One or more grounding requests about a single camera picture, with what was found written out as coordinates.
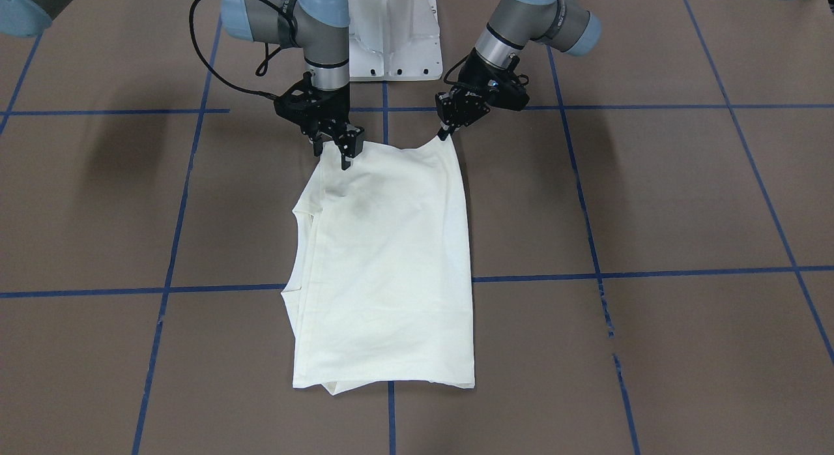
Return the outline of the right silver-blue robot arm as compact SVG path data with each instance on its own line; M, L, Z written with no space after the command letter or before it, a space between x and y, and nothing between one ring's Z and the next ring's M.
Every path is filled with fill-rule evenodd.
M215 77L220 74L206 60L197 43L194 16L203 0L190 6L190 39L197 57ZM302 50L305 72L282 95L245 89L223 79L223 84L245 95L273 102L277 116L298 126L309 138L313 154L324 152L326 140L336 144L346 170L361 154L364 129L351 123L349 68L349 0L222 0L223 29L242 41L265 45L256 74L268 71L273 57L284 49Z

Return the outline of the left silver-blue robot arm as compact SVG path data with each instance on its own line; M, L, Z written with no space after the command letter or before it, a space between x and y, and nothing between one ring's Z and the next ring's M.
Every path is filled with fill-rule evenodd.
M529 78L515 71L527 43L584 56L601 34L599 18L577 0L500 0L476 45L453 66L458 78L443 77L448 90L435 95L439 137L473 125L495 108L528 106Z

